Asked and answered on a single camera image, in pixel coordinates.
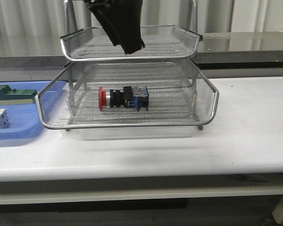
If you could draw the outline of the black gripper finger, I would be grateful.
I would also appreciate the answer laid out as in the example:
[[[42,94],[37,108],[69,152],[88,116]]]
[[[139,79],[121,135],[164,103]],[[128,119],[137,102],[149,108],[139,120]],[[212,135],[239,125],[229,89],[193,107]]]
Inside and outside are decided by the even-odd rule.
[[[126,55],[145,47],[140,29],[142,4],[142,0],[113,0],[108,8],[108,36]]]
[[[113,46],[120,45],[119,37],[117,36],[116,32],[114,31],[111,23],[103,16],[101,13],[102,6],[88,6],[87,7],[99,21],[100,25],[108,35],[110,41],[112,42]]]

